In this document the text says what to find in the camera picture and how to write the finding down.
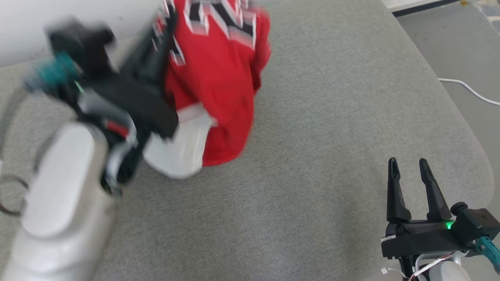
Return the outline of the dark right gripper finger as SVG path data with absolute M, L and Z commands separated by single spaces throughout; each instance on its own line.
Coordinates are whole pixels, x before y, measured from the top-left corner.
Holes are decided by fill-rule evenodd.
M 409 222 L 411 220 L 411 212 L 406 208 L 402 195 L 400 178 L 398 162 L 396 158 L 390 158 L 386 200 L 386 220 L 389 223 Z
M 427 220 L 431 222 L 443 222 L 452 218 L 448 204 L 439 188 L 430 165 L 425 158 L 420 158 L 420 177 L 425 185 L 427 196 Z

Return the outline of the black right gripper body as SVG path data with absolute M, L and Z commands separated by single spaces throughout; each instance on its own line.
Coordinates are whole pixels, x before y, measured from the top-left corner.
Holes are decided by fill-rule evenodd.
M 390 220 L 381 242 L 384 258 L 412 257 L 452 251 L 474 252 L 472 243 L 460 242 L 451 226 L 455 221 L 445 219 L 431 222 L 425 219 Z

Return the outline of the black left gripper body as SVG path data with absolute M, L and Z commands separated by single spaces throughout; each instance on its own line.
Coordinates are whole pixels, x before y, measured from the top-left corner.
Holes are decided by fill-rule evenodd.
M 106 121 L 133 130 L 140 137 L 155 133 L 171 139 L 177 131 L 179 120 L 175 110 L 149 87 L 119 73 L 109 73 L 101 78 L 79 78 L 82 93 L 78 97 L 79 118 L 107 128 Z

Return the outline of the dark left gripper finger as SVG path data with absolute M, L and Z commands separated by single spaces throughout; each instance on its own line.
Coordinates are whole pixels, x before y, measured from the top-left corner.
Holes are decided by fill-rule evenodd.
M 160 84 L 170 51 L 170 40 L 173 37 L 177 13 L 174 8 L 161 8 L 152 23 L 152 53 L 150 55 L 150 81 Z
M 138 80 L 160 80 L 166 56 L 166 19 L 155 20 L 119 67 L 121 74 Z

